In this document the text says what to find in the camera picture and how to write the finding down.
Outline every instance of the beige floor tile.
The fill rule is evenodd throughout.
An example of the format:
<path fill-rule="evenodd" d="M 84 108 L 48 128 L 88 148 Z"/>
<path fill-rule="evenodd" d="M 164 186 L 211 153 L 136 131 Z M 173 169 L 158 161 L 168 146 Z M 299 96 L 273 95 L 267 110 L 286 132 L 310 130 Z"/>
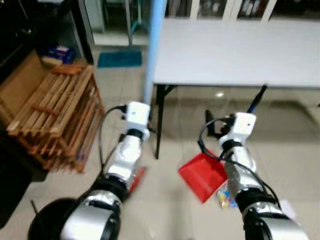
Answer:
<path fill-rule="evenodd" d="M 104 104 L 105 111 L 108 111 L 112 107 L 125 103 L 121 101 L 120 97 L 116 99 L 115 98 L 108 99 L 108 98 L 105 98 L 105 96 L 103 95 L 101 98 Z M 119 122 L 123 122 L 121 120 L 121 116 L 122 114 L 119 110 L 114 110 L 110 112 L 103 121 L 101 136 L 102 136 L 102 147 L 103 147 L 103 152 L 105 153 L 104 154 L 105 156 L 111 150 L 112 145 L 116 143 L 117 140 L 119 139 L 119 136 L 117 136 L 116 141 L 114 141 L 114 137 L 115 137 L 114 132 L 116 131 L 117 124 L 119 124 Z"/>
<path fill-rule="evenodd" d="M 236 112 L 232 99 L 183 99 L 179 98 L 179 118 L 183 139 L 198 140 L 199 131 L 205 124 L 205 111 L 210 110 L 215 118 Z"/>
<path fill-rule="evenodd" d="M 183 161 L 183 148 L 180 142 L 165 140 L 161 145 L 160 158 L 157 161 L 157 181 L 155 191 L 160 199 L 184 199 L 188 189 L 178 175 Z"/>
<path fill-rule="evenodd" d="M 295 90 L 297 99 L 306 107 L 315 108 L 320 104 L 320 90 L 305 89 Z"/>
<path fill-rule="evenodd" d="M 135 101 L 142 101 L 144 94 L 144 77 L 143 67 L 127 68 L 122 96 Z"/>
<path fill-rule="evenodd" d="M 259 93 L 260 87 L 232 87 L 230 93 L 232 97 L 239 101 L 249 101 L 255 98 Z M 296 101 L 298 98 L 292 89 L 274 89 L 267 88 L 263 94 L 264 101 Z"/>
<path fill-rule="evenodd" d="M 178 86 L 178 97 L 184 100 L 209 100 L 214 102 L 216 94 L 223 93 L 224 98 L 230 96 L 228 87 L 209 87 L 209 86 Z"/>
<path fill-rule="evenodd" d="M 320 133 L 320 107 L 307 107 L 306 111 L 310 114 L 311 120 L 315 122 L 313 124 L 314 133 Z"/>
<path fill-rule="evenodd" d="M 268 169 L 279 197 L 290 201 L 320 202 L 320 141 L 312 134 L 283 134 L 252 145 Z"/>
<path fill-rule="evenodd" d="M 0 239 L 26 240 L 30 223 L 34 217 L 35 213 L 30 200 L 23 197 L 6 226 L 0 230 Z"/>
<path fill-rule="evenodd" d="M 125 68 L 98 68 L 94 71 L 100 94 L 108 98 L 122 96 L 124 82 L 127 77 Z"/>
<path fill-rule="evenodd" d="M 83 174 L 69 171 L 50 173 L 42 184 L 31 184 L 25 196 L 30 199 L 79 197 L 91 187 L 98 174 L 99 165 L 93 164 L 93 161 L 98 161 L 98 159 L 89 159 Z"/>
<path fill-rule="evenodd" d="M 318 202 L 296 202 L 289 204 L 295 211 L 296 222 L 302 225 L 311 240 L 320 238 L 320 201 Z"/>
<path fill-rule="evenodd" d="M 194 240 L 245 239 L 239 210 L 222 210 L 214 196 L 202 204 L 192 195 L 191 219 Z"/>
<path fill-rule="evenodd" d="M 236 101 L 237 109 L 245 112 L 250 101 Z M 309 133 L 318 128 L 300 104 L 292 101 L 262 101 L 255 113 L 256 124 L 252 136 L 267 133 Z"/>
<path fill-rule="evenodd" d="M 191 224 L 191 206 L 185 199 L 129 200 L 123 209 L 119 240 L 189 240 Z"/>
<path fill-rule="evenodd" d="M 179 141 L 180 123 L 179 123 L 179 107 L 177 99 L 177 90 L 170 92 L 171 98 L 166 98 L 164 102 L 163 121 L 162 121 L 162 139 L 170 139 Z M 151 106 L 152 117 L 150 126 L 157 129 L 158 123 L 158 105 Z"/>

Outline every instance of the wooden slat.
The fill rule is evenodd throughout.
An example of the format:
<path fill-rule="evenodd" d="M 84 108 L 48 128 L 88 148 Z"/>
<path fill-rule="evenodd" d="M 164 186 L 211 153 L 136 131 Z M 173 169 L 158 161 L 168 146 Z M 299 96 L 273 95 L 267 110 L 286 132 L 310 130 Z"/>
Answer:
<path fill-rule="evenodd" d="M 62 120 L 64 119 L 64 115 L 65 113 L 67 112 L 69 106 L 72 104 L 73 102 L 73 98 L 75 96 L 74 93 L 78 92 L 78 90 L 80 89 L 86 75 L 88 74 L 88 69 L 86 68 L 76 79 L 76 84 L 74 86 L 74 89 L 72 92 L 68 93 L 68 99 L 66 100 L 62 110 L 60 111 L 61 114 L 60 116 L 54 121 L 54 124 L 53 126 L 51 127 L 50 129 L 50 133 L 54 132 L 56 133 L 55 134 L 55 137 L 60 137 L 60 131 L 62 131 L 63 129 L 60 129 L 59 126 L 60 126 L 60 123 L 62 122 Z"/>
<path fill-rule="evenodd" d="M 32 146 L 31 154 L 36 154 L 47 142 L 49 138 L 48 137 L 43 137 L 40 138 L 39 142 Z"/>
<path fill-rule="evenodd" d="M 67 76 L 63 80 L 63 82 L 61 83 L 61 85 L 59 86 L 57 91 L 52 95 L 51 99 L 49 100 L 49 102 L 45 106 L 47 109 L 52 109 L 55 106 L 55 104 L 59 100 L 60 95 L 67 87 L 67 84 L 69 83 L 69 79 L 70 79 L 70 77 Z M 47 119 L 47 117 L 48 117 L 48 113 L 46 113 L 46 112 L 41 113 L 41 115 L 39 116 L 39 118 L 37 119 L 35 124 L 32 126 L 32 131 L 38 131 L 38 129 L 44 124 L 44 121 Z"/>
<path fill-rule="evenodd" d="M 43 93 L 43 89 L 50 84 L 54 77 L 54 74 L 49 73 L 40 86 L 36 89 L 34 94 L 28 99 L 23 108 L 15 116 L 14 120 L 7 127 L 7 131 L 10 135 L 17 135 L 19 133 L 18 127 L 22 123 L 23 118 L 27 115 L 27 112 L 31 110 L 31 105 L 39 98 L 39 96 Z"/>
<path fill-rule="evenodd" d="M 60 112 L 62 110 L 61 108 L 63 107 L 63 105 L 65 104 L 65 102 L 67 101 L 67 98 L 69 96 L 68 93 L 70 91 L 72 91 L 72 89 L 74 88 L 76 83 L 77 83 L 77 76 L 75 75 L 75 76 L 73 76 L 71 78 L 71 81 L 69 82 L 68 86 L 66 87 L 64 93 L 62 94 L 62 96 L 60 97 L 59 101 L 55 105 L 55 107 L 53 109 L 54 111 Z M 52 124 L 54 123 L 55 119 L 57 119 L 57 118 L 54 117 L 54 116 L 51 116 L 51 115 L 47 118 L 47 120 L 45 121 L 43 127 L 41 128 L 41 135 L 45 134 L 47 128 L 52 126 Z"/>
<path fill-rule="evenodd" d="M 52 79 L 48 81 L 43 88 L 39 89 L 38 96 L 34 100 L 33 104 L 31 104 L 31 107 L 27 108 L 27 112 L 25 113 L 25 115 L 20 121 L 21 127 L 23 127 L 26 124 L 26 122 L 29 120 L 31 115 L 34 113 L 34 109 L 32 109 L 32 105 L 38 106 L 42 101 L 42 99 L 45 97 L 45 93 L 53 86 L 53 84 L 55 84 L 57 76 L 56 75 L 52 75 L 52 76 L 53 76 Z"/>
<path fill-rule="evenodd" d="M 49 171 L 50 171 L 50 170 L 52 169 L 52 166 L 53 166 L 54 162 L 55 162 L 55 159 L 54 159 L 54 158 L 48 159 L 48 160 L 45 162 L 45 164 L 43 164 L 43 168 L 44 168 L 45 170 L 49 170 Z"/>
<path fill-rule="evenodd" d="M 99 88 L 98 88 L 98 86 L 97 86 L 97 82 L 96 82 L 96 79 L 95 79 L 95 76 L 94 75 L 92 75 L 92 83 L 93 83 L 93 86 L 94 86 L 94 88 L 95 88 L 95 92 L 96 92 L 96 96 L 97 96 L 97 98 L 98 98 L 98 101 L 99 101 L 99 103 L 100 103 L 100 109 L 101 109 L 101 112 L 102 112 L 102 114 L 105 112 L 105 107 L 104 107 L 104 104 L 103 104 L 103 102 L 102 102 L 102 99 L 101 99 L 101 96 L 100 96 L 100 91 L 99 91 Z"/>
<path fill-rule="evenodd" d="M 48 150 L 48 147 L 49 147 L 50 143 L 51 143 L 51 139 L 48 138 L 48 141 L 44 144 L 43 148 L 42 148 L 41 151 L 40 151 L 40 154 L 41 154 L 41 155 L 43 155 L 43 154 L 46 153 L 46 151 Z"/>
<path fill-rule="evenodd" d="M 38 112 L 44 112 L 44 113 L 47 113 L 49 115 L 53 115 L 53 116 L 56 116 L 56 117 L 60 115 L 59 112 L 57 112 L 57 111 L 55 111 L 53 109 L 49 109 L 49 108 L 43 107 L 43 106 L 38 106 L 38 105 L 35 105 L 35 104 L 32 104 L 31 108 L 33 110 L 38 111 Z"/>
<path fill-rule="evenodd" d="M 65 151 L 69 150 L 67 142 L 62 137 L 59 137 L 59 143 Z"/>
<path fill-rule="evenodd" d="M 101 113 L 100 112 L 96 112 L 94 117 L 93 117 L 93 121 L 92 124 L 90 126 L 90 128 L 87 131 L 87 136 L 85 137 L 81 150 L 79 151 L 80 155 L 81 155 L 81 160 L 86 160 L 88 158 L 88 155 L 90 153 L 90 149 L 92 147 L 92 144 L 95 140 L 96 134 L 97 134 L 97 130 L 99 128 L 100 125 L 100 121 L 101 121 Z"/>
<path fill-rule="evenodd" d="M 55 160 L 55 163 L 54 163 L 53 167 L 52 167 L 52 170 L 56 172 L 56 171 L 59 170 L 60 167 L 61 167 L 61 159 L 57 158 Z"/>
<path fill-rule="evenodd" d="M 85 111 L 85 108 L 88 104 L 88 101 L 89 101 L 89 96 L 87 96 L 87 95 L 82 96 L 82 99 L 80 100 L 78 106 L 74 110 L 74 114 L 73 114 L 71 120 L 69 121 L 68 125 L 66 126 L 66 128 L 63 132 L 62 136 L 68 144 L 70 144 L 71 138 L 75 134 L 75 129 L 76 129 L 77 125 L 79 124 L 80 118 Z"/>
<path fill-rule="evenodd" d="M 60 157 L 61 154 L 62 154 L 62 149 L 59 149 L 58 152 L 56 153 L 56 156 L 57 156 L 57 157 Z"/>
<path fill-rule="evenodd" d="M 94 71 L 93 66 L 91 66 L 91 65 L 88 66 L 86 68 L 86 70 L 87 71 L 84 71 L 84 72 L 86 72 L 86 75 L 85 75 L 83 81 L 81 81 L 80 88 L 78 89 L 78 91 L 76 92 L 76 94 L 73 98 L 70 97 L 68 99 L 68 102 L 65 104 L 67 109 L 65 110 L 65 112 L 61 113 L 61 114 L 63 114 L 63 116 L 61 116 L 61 118 L 58 117 L 56 123 L 54 124 L 54 126 L 50 130 L 50 133 L 53 134 L 55 137 L 60 137 L 62 135 L 63 129 L 68 124 L 81 96 L 83 95 L 83 93 L 86 89 L 86 86 L 87 86 L 87 84 L 93 74 L 93 71 Z"/>
<path fill-rule="evenodd" d="M 73 131 L 73 136 L 72 136 L 72 138 L 71 138 L 71 140 L 70 140 L 70 143 L 69 143 L 69 147 L 70 147 L 70 148 L 73 147 L 76 139 L 78 138 L 79 132 L 81 131 L 81 129 L 82 129 L 82 127 L 83 127 L 84 121 L 85 121 L 87 115 L 90 113 L 90 112 L 89 112 L 90 109 L 92 109 L 94 106 L 95 106 L 95 103 L 94 103 L 93 99 L 90 99 L 90 100 L 87 102 L 87 104 L 86 104 L 86 106 L 85 106 L 85 109 L 84 109 L 84 111 L 83 111 L 83 113 L 82 113 L 82 115 L 81 115 L 81 117 L 80 117 L 80 119 L 79 119 L 79 122 L 78 122 L 76 128 L 75 128 L 74 131 Z"/>
<path fill-rule="evenodd" d="M 58 146 L 58 139 L 56 139 L 56 140 L 54 140 L 54 143 L 53 143 L 53 145 L 52 145 L 52 147 L 51 147 L 51 149 L 50 149 L 50 151 L 49 151 L 49 157 L 51 157 L 52 156 L 52 154 L 55 152 L 55 150 L 56 150 L 56 147 Z"/>
<path fill-rule="evenodd" d="M 81 72 L 81 67 L 56 67 L 51 70 L 53 74 L 66 74 L 66 75 L 75 75 Z"/>
<path fill-rule="evenodd" d="M 61 82 L 62 82 L 62 80 L 63 80 L 64 78 L 65 78 L 64 75 L 60 75 L 60 76 L 57 78 L 57 80 L 55 81 L 55 83 L 53 84 L 53 86 L 50 88 L 49 91 L 50 91 L 50 92 L 55 92 L 55 91 L 59 88 L 59 86 L 60 86 L 60 84 L 61 84 Z M 44 96 L 44 98 L 41 100 L 39 106 L 40 106 L 40 107 L 46 107 L 47 104 L 48 104 L 48 102 L 50 101 L 51 97 L 52 97 L 51 94 L 46 94 L 46 95 Z M 38 119 L 39 116 L 40 116 L 40 113 L 39 113 L 38 111 L 35 111 L 35 112 L 31 115 L 31 117 L 28 119 L 28 121 L 26 122 L 26 124 L 23 126 L 22 132 L 23 132 L 23 133 L 28 133 L 29 130 L 30 130 L 30 128 L 33 126 L 33 124 L 36 122 L 36 120 Z"/>
<path fill-rule="evenodd" d="M 77 150 L 79 149 L 81 142 L 84 140 L 84 136 L 87 133 L 89 124 L 92 121 L 92 116 L 94 114 L 95 107 L 96 107 L 96 104 L 92 104 L 90 106 L 89 112 L 85 116 L 85 120 L 83 122 L 82 128 L 79 131 L 79 134 L 78 134 L 77 138 L 75 139 L 73 145 L 71 145 L 71 151 L 69 152 L 70 156 L 75 156 L 77 154 Z"/>
<path fill-rule="evenodd" d="M 64 159 L 62 164 L 61 164 L 61 168 L 63 169 L 63 171 L 66 170 L 66 168 L 68 167 L 69 165 L 69 160 L 68 159 Z"/>
<path fill-rule="evenodd" d="M 28 142 L 21 136 L 18 136 L 19 142 L 29 151 L 31 151 L 31 146 L 28 144 Z M 42 165 L 46 163 L 46 161 L 39 155 L 39 154 L 33 154 L 32 155 L 38 162 L 40 162 Z"/>

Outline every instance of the table leg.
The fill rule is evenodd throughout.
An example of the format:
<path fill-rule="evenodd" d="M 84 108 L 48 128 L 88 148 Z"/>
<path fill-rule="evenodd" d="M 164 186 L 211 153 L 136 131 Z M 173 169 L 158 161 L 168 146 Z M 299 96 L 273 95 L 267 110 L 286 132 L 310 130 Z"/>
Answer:
<path fill-rule="evenodd" d="M 131 17 L 130 17 L 130 0 L 125 0 L 125 17 L 126 28 L 128 31 L 129 47 L 132 47 Z"/>
<path fill-rule="evenodd" d="M 162 120 L 164 116 L 164 105 L 165 105 L 165 85 L 157 85 L 156 86 L 156 100 L 159 105 L 158 108 L 158 126 L 156 133 L 156 150 L 155 150 L 155 158 L 159 159 L 159 151 L 160 151 L 160 141 L 161 141 L 161 133 L 162 133 Z"/>
<path fill-rule="evenodd" d="M 161 85 L 156 86 L 156 96 L 155 96 L 155 104 L 159 105 L 159 98 L 160 98 L 160 87 Z"/>

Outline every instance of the dustpan handle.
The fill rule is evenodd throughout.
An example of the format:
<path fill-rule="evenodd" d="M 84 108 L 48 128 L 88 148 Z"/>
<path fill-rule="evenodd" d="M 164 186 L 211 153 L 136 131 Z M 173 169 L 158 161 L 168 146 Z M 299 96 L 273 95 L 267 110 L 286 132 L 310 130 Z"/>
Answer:
<path fill-rule="evenodd" d="M 260 90 L 260 92 L 255 96 L 255 98 L 253 99 L 248 111 L 246 111 L 247 113 L 251 114 L 254 112 L 255 108 L 257 107 L 257 105 L 260 103 L 265 91 L 267 90 L 268 86 L 266 84 L 264 84 Z"/>

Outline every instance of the black table leg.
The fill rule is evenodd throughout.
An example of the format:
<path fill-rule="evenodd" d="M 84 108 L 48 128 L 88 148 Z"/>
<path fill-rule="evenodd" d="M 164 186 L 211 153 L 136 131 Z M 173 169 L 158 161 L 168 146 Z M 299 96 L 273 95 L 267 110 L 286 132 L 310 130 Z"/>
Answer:
<path fill-rule="evenodd" d="M 160 98 L 160 90 L 161 90 L 161 87 L 160 87 L 160 85 L 157 85 L 156 86 L 156 96 L 155 96 L 155 104 L 156 105 L 159 105 L 159 98 Z"/>
<path fill-rule="evenodd" d="M 158 108 L 158 126 L 156 133 L 156 150 L 155 150 L 155 158 L 159 159 L 159 150 L 160 150 L 160 141 L 161 141 L 161 133 L 162 133 L 162 120 L 164 116 L 164 105 L 165 105 L 165 85 L 157 85 L 156 86 L 156 101 L 159 105 Z"/>

